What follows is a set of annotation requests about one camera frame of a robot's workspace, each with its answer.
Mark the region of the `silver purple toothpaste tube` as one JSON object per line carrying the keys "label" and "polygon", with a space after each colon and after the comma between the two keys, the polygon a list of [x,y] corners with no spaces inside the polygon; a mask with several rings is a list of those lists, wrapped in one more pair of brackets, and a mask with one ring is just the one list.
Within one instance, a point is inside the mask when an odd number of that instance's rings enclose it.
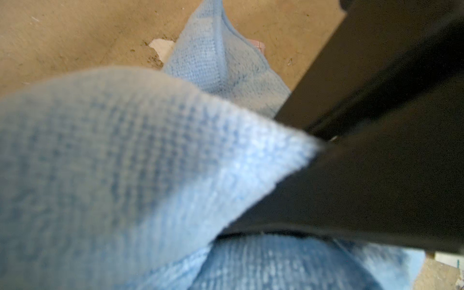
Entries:
{"label": "silver purple toothpaste tube", "polygon": [[253,39],[248,39],[248,42],[251,43],[255,48],[257,48],[263,55],[265,54],[266,46],[263,42]]}

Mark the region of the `blue microfiber cloth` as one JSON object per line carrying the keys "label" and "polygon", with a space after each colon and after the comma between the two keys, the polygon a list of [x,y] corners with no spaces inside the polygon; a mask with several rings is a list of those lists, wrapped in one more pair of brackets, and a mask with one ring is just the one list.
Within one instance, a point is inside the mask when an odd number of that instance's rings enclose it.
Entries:
{"label": "blue microfiber cloth", "polygon": [[220,232],[321,143],[221,1],[161,71],[111,67],[1,100],[4,290],[409,290],[422,250]]}

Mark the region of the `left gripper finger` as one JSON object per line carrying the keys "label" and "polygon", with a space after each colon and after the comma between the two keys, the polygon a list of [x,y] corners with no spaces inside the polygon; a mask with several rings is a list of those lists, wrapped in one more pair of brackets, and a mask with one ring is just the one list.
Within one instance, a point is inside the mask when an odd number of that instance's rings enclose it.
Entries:
{"label": "left gripper finger", "polygon": [[282,233],[464,251],[464,4],[342,1],[275,116],[327,141],[221,236]]}

